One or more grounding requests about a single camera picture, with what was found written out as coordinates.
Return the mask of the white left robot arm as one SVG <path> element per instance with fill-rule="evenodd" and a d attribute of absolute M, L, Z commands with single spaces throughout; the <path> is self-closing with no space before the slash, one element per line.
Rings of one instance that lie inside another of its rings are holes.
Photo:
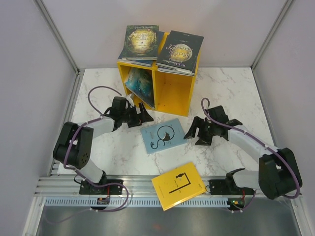
<path fill-rule="evenodd" d="M 55 144 L 53 158 L 61 162 L 65 169 L 73 170 L 83 177 L 95 193 L 103 194 L 108 187 L 107 176 L 91 160 L 93 139 L 116 131 L 123 123 L 132 128 L 154 120 L 143 103 L 139 103 L 139 109 L 140 112 L 137 112 L 130 99 L 115 96 L 111 107 L 100 117 L 82 124 L 66 122 Z"/>

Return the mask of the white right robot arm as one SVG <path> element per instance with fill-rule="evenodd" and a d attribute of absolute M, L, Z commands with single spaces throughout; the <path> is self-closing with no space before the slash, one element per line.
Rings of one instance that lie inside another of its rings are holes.
<path fill-rule="evenodd" d="M 294 153 L 278 148 L 250 133 L 237 119 L 229 119 L 223 106 L 206 109 L 205 118 L 195 116 L 185 139 L 198 137 L 196 145 L 210 146 L 214 136 L 233 143 L 258 163 L 257 171 L 239 168 L 225 177 L 225 188 L 235 194 L 243 188 L 261 190 L 268 199 L 296 198 L 303 185 Z"/>

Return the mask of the light blue cat book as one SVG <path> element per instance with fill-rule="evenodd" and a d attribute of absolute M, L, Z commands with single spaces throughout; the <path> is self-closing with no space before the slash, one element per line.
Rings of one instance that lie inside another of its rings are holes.
<path fill-rule="evenodd" d="M 140 132 L 147 154 L 187 143 L 178 118 L 141 128 Z"/>

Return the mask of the yellow file folder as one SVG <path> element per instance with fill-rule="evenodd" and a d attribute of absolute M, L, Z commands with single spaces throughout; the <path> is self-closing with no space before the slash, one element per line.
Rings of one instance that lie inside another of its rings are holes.
<path fill-rule="evenodd" d="M 206 192 L 191 162 L 153 178 L 152 184 L 164 211 Z"/>

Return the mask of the black Moon and Sixpence book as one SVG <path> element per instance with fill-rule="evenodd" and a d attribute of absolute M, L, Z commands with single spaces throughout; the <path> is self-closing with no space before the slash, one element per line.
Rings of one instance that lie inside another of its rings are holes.
<path fill-rule="evenodd" d="M 172 30 L 156 60 L 160 72 L 194 76 L 204 37 Z"/>

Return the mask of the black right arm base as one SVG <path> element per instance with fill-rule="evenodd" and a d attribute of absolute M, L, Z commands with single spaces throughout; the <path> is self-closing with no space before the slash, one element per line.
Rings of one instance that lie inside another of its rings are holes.
<path fill-rule="evenodd" d="M 247 187 L 237 187 L 231 174 L 225 177 L 216 177 L 209 180 L 211 195 L 241 196 L 253 195 L 254 190 Z"/>

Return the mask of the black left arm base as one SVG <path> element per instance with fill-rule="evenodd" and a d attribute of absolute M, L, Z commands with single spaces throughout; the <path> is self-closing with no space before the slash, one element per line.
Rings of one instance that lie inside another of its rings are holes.
<path fill-rule="evenodd" d="M 91 184 L 87 180 L 80 182 L 80 195 L 120 195 L 122 193 L 122 179 L 102 179 L 101 183 Z"/>

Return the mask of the teal ocean cover book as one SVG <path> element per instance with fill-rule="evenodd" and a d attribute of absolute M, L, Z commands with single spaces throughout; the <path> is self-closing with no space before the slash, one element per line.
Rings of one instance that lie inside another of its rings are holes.
<path fill-rule="evenodd" d="M 153 79 L 148 70 L 132 67 L 124 84 L 151 109 L 155 109 Z"/>

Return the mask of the green forest cover book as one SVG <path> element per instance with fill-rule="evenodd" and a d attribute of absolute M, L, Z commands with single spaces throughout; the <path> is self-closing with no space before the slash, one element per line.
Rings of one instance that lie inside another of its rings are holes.
<path fill-rule="evenodd" d="M 121 58 L 155 60 L 158 57 L 159 25 L 127 25 Z"/>

